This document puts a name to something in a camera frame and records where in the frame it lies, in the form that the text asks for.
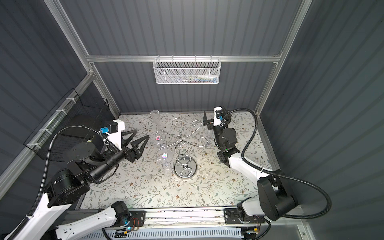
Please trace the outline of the clear champagne flute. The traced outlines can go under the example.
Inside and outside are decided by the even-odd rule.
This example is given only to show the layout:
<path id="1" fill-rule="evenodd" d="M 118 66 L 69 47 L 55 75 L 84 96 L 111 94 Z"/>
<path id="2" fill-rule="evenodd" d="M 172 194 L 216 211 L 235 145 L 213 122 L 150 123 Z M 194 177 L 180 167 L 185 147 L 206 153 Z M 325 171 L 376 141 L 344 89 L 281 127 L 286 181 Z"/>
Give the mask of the clear champagne flute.
<path id="1" fill-rule="evenodd" d="M 161 129 L 160 112 L 158 110 L 152 110 L 150 116 L 156 127 L 156 131 L 159 131 Z"/>

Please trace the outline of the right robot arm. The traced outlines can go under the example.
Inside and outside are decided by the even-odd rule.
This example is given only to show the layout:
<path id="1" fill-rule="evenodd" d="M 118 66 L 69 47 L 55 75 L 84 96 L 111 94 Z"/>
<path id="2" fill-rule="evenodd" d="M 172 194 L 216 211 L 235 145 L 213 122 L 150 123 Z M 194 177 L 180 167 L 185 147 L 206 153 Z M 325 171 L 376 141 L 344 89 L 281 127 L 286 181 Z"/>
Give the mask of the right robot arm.
<path id="1" fill-rule="evenodd" d="M 214 142 L 218 147 L 221 163 L 243 174 L 257 185 L 258 196 L 249 197 L 237 204 L 237 216 L 246 222 L 253 216 L 266 216 L 275 221 L 298 206 L 298 200 L 286 179 L 269 175 L 265 170 L 257 170 L 245 162 L 241 151 L 236 148 L 237 134 L 228 127 L 230 116 L 221 107 L 214 108 L 214 118 L 203 116 L 203 125 L 214 133 Z"/>

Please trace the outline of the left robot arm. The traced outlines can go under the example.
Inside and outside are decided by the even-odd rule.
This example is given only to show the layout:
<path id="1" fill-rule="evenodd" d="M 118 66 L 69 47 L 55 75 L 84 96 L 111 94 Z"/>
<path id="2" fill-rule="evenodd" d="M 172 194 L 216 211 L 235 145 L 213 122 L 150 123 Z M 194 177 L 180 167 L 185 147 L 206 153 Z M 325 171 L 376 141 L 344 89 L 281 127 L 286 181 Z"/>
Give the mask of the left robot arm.
<path id="1" fill-rule="evenodd" d="M 117 201 L 100 213 L 51 230 L 51 226 L 62 213 L 90 190 L 90 184 L 99 185 L 108 180 L 110 176 L 107 174 L 115 174 L 123 160 L 134 163 L 140 159 L 150 139 L 146 135 L 134 140 L 137 130 L 126 132 L 124 127 L 116 124 L 92 131 L 102 139 L 107 150 L 100 153 L 93 143 L 77 144 L 64 154 L 67 167 L 47 181 L 51 151 L 61 131 L 54 135 L 47 152 L 37 197 L 21 223 L 6 235 L 7 240 L 39 240 L 42 237 L 74 240 L 98 229 L 117 224 L 126 226 L 129 223 L 131 215 L 127 205 Z M 122 136 L 128 133 L 130 137 L 124 140 Z"/>

